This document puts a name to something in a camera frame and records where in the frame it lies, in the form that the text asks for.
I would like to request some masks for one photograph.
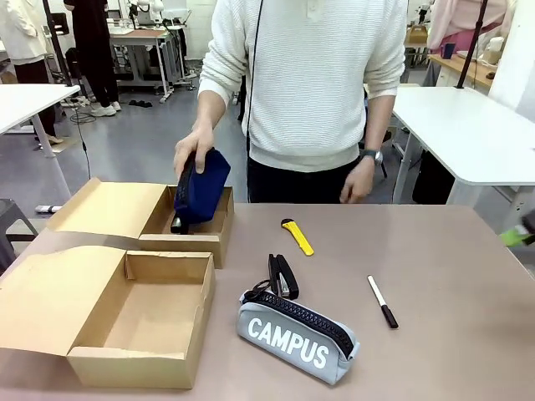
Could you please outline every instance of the gray stool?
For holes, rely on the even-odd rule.
[[[33,233],[31,235],[9,236],[8,228],[15,221],[22,220]],[[0,274],[2,274],[17,258],[11,241],[32,241],[37,236],[37,230],[11,199],[0,199]]]

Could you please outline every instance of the pink jacket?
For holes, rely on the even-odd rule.
[[[436,0],[431,12],[431,32],[427,47],[441,46],[442,39],[463,31],[473,31],[481,9],[482,0]],[[507,0],[488,0],[483,27],[492,23],[511,24]]]

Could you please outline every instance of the black stapler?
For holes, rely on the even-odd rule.
[[[275,295],[288,299],[299,296],[298,282],[283,255],[269,255],[269,283]]]

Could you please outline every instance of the yellow utility knife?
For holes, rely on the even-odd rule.
[[[292,233],[293,238],[298,242],[299,247],[303,250],[306,256],[312,256],[314,254],[314,249],[312,249],[295,221],[292,219],[284,219],[281,221],[281,226]]]

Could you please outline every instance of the black zipper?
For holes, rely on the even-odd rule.
[[[277,297],[275,294],[266,291],[246,292],[243,303],[245,304],[248,302],[257,303],[264,307],[270,307],[274,311],[280,312],[283,315],[304,324],[312,330],[331,338],[336,345],[339,346],[345,357],[349,359],[349,355],[354,348],[351,338],[343,328],[326,317],[318,315],[297,303],[287,301],[284,298]]]
[[[191,153],[187,158],[186,164],[184,166],[184,171],[182,171],[181,178],[178,181],[177,197],[178,201],[182,205],[187,205],[187,199],[190,192],[190,178],[193,173],[193,167],[195,165],[195,152]]]

